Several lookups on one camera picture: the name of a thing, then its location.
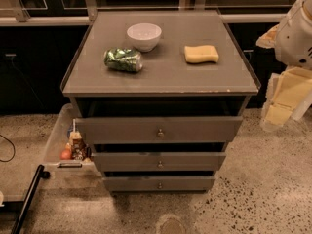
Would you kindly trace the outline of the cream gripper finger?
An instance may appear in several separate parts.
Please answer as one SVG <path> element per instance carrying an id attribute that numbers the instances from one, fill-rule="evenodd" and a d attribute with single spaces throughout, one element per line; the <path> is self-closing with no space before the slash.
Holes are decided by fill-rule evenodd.
<path id="1" fill-rule="evenodd" d="M 281 74 L 273 73 L 267 85 L 260 126 L 267 132 L 276 131 L 290 118 L 300 120 L 311 105 L 311 70 L 291 66 Z"/>
<path id="2" fill-rule="evenodd" d="M 256 40 L 256 45 L 264 49 L 272 49 L 276 45 L 276 34 L 278 25 L 271 27 L 267 32 Z"/>

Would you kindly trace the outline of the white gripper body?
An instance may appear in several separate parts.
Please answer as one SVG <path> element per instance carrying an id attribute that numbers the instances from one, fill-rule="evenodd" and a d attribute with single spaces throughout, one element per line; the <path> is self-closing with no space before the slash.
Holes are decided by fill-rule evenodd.
<path id="1" fill-rule="evenodd" d="M 275 56 L 288 66 L 312 68 L 312 0 L 297 0 L 280 21 Z"/>

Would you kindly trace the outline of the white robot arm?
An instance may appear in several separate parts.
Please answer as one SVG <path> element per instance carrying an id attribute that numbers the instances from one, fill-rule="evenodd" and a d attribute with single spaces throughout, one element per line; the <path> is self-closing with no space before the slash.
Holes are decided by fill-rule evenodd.
<path id="1" fill-rule="evenodd" d="M 285 64 L 281 74 L 272 73 L 260 126 L 272 132 L 293 118 L 299 120 L 311 105 L 312 94 L 312 0 L 296 0 L 281 21 L 260 36 L 258 47 L 273 49 Z"/>

